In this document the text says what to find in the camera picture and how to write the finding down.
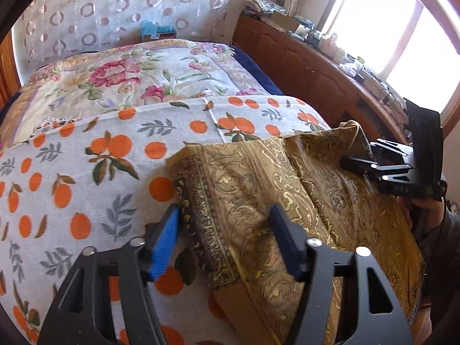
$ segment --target paisley cloth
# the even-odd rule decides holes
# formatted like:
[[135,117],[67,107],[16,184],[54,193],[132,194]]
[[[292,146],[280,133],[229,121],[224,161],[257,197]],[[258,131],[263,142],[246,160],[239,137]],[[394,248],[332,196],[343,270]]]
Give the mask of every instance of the paisley cloth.
[[[189,145],[166,160],[208,284],[243,342],[283,343],[303,289],[286,272],[266,221],[276,202],[332,248],[367,246],[413,319],[422,255],[395,198],[340,169],[346,154],[372,155],[353,121],[284,138]],[[335,278],[323,344],[335,342],[341,288]]]

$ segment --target floral quilt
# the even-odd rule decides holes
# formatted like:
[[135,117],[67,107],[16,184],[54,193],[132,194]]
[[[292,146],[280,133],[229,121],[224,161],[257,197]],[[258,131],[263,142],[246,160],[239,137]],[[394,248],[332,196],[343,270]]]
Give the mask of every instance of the floral quilt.
[[[82,91],[96,92],[101,87],[96,82],[116,83],[123,76],[107,80],[101,72],[92,74],[94,80],[80,86],[93,87]],[[83,248],[119,248],[143,235],[144,225],[160,221],[177,201],[166,158],[186,144],[328,128],[303,101],[266,95],[204,96],[49,125],[47,132],[0,154],[0,303],[32,344]],[[188,236],[179,237],[169,266],[149,291],[170,345],[240,342],[206,286]],[[110,299],[117,337],[127,345],[117,278],[110,279]]]
[[45,117],[91,118],[204,95],[267,95],[232,56],[227,45],[166,39],[45,66],[0,127],[0,149],[27,140]]

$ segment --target bolt head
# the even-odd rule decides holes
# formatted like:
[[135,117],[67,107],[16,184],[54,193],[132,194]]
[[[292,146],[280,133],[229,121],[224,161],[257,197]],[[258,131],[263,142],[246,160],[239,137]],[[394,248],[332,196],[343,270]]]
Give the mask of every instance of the bolt head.
[[356,253],[361,257],[369,257],[371,255],[371,251],[365,246],[358,246],[358,248],[356,248]]
[[323,244],[323,242],[320,239],[308,239],[307,244],[312,246],[313,248],[318,248]]
[[145,244],[145,240],[142,237],[135,237],[129,242],[129,245],[133,246],[134,248],[137,248],[143,244]]
[[96,252],[96,248],[93,246],[87,246],[86,248],[83,249],[81,254],[83,254],[85,257],[88,257]]

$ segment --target white curtain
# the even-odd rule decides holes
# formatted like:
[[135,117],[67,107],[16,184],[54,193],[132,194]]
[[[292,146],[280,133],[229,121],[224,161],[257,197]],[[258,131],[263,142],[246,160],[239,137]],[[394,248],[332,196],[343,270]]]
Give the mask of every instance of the white curtain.
[[220,41],[229,0],[34,0],[13,31],[26,77],[91,50],[139,42],[141,20],[172,25],[178,38]]

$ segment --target bright window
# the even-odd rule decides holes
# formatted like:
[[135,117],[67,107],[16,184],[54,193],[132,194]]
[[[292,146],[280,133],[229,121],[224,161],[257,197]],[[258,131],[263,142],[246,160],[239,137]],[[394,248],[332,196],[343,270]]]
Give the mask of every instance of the bright window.
[[400,96],[441,112],[460,81],[460,55],[421,7],[418,0],[347,0],[332,31],[339,47],[362,57]]

